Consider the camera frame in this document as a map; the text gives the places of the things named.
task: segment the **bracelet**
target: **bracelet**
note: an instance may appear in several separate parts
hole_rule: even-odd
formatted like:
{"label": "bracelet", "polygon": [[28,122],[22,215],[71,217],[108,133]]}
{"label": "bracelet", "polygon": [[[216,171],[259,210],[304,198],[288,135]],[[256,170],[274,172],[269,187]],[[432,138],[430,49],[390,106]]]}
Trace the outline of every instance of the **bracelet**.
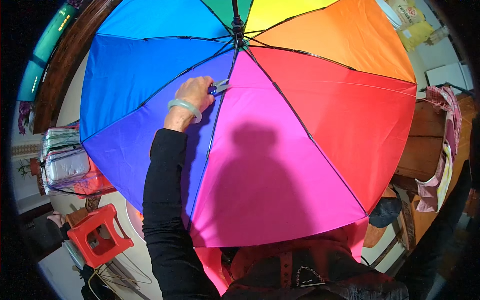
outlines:
{"label": "bracelet", "polygon": [[169,101],[169,103],[167,104],[169,111],[172,108],[172,106],[180,106],[191,111],[195,115],[195,118],[192,120],[193,124],[198,123],[202,120],[202,113],[190,102],[187,102],[182,99],[173,99]]}

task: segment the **rainbow umbrella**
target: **rainbow umbrella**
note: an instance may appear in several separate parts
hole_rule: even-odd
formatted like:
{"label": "rainbow umbrella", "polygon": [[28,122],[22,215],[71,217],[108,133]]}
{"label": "rainbow umbrella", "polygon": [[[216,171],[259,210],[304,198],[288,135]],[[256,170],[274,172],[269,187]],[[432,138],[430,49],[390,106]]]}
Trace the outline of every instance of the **rainbow umbrella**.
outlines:
{"label": "rainbow umbrella", "polygon": [[190,126],[195,246],[245,246],[364,218],[405,145],[416,84],[375,0],[124,0],[96,33],[80,135],[140,212],[148,153],[190,77],[229,78]]}

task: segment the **hand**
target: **hand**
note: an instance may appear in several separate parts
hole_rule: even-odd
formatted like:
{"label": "hand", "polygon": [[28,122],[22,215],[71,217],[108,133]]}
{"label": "hand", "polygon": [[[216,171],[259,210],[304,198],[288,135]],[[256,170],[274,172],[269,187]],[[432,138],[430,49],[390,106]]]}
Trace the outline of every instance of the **hand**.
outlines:
{"label": "hand", "polygon": [[[175,93],[176,99],[190,102],[200,112],[209,107],[213,101],[213,95],[208,93],[208,87],[213,83],[210,76],[190,78],[183,83]],[[174,106],[165,117],[164,128],[185,132],[194,115],[186,108]]]}

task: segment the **red plastic stool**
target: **red plastic stool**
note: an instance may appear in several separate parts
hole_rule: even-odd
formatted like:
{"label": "red plastic stool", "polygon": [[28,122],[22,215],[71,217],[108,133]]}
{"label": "red plastic stool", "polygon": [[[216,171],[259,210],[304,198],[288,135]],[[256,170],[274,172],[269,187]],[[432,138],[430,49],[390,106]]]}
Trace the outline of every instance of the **red plastic stool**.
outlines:
{"label": "red plastic stool", "polygon": [[[123,238],[118,235],[115,230],[113,219],[117,221]],[[104,239],[98,234],[96,228],[102,224],[110,233],[110,239]],[[92,248],[87,241],[87,235],[91,232],[93,232],[98,241],[98,245],[94,248]],[[92,268],[109,262],[118,254],[133,246],[133,241],[127,237],[120,226],[117,218],[117,210],[113,204],[107,204],[89,213],[83,220],[70,229],[67,234],[83,254],[86,264]]]}

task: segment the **wrist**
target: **wrist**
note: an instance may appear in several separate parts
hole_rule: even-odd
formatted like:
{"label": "wrist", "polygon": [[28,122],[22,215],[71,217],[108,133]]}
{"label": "wrist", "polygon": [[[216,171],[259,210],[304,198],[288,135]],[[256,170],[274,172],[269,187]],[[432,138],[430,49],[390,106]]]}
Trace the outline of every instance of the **wrist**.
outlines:
{"label": "wrist", "polygon": [[163,128],[185,132],[195,115],[186,108],[173,106],[165,117]]}

